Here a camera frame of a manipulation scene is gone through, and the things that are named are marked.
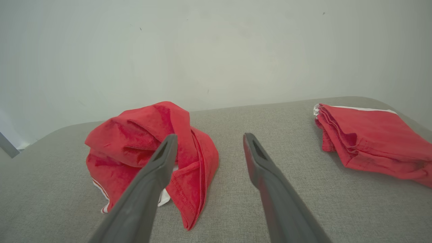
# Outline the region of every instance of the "red clothing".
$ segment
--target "red clothing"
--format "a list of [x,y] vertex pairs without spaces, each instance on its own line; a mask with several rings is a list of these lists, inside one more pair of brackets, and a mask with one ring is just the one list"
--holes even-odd
[[432,187],[432,144],[395,112],[325,104],[316,106],[315,111],[315,123],[323,130],[322,149],[336,151],[345,167]]
[[124,111],[87,137],[86,163],[95,185],[109,199],[110,211],[122,193],[169,134],[178,136],[174,171],[166,191],[190,230],[204,207],[207,188],[219,165],[210,137],[190,126],[189,113],[171,102]]

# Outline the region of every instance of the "white trim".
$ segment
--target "white trim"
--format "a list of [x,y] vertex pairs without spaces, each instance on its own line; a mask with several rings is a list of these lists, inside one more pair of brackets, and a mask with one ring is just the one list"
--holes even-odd
[[[319,114],[319,107],[320,104],[316,104],[314,106],[314,116],[317,116]],[[394,113],[397,115],[396,112],[392,111],[392,110],[380,110],[380,109],[370,109],[370,108],[359,108],[359,107],[351,107],[351,106],[331,106],[331,107],[337,107],[337,108],[347,108],[347,109],[354,109],[354,110],[359,110],[359,111],[366,111],[366,112],[372,112],[372,111],[379,111],[379,112],[390,112],[390,113]]]
[[101,190],[102,195],[108,200],[108,203],[101,209],[101,213],[106,214],[108,213],[108,206],[109,206],[108,193],[101,186],[99,186],[98,183],[96,183],[97,181],[95,179],[93,179],[92,182],[93,185],[95,185],[97,188],[99,188],[99,190]]

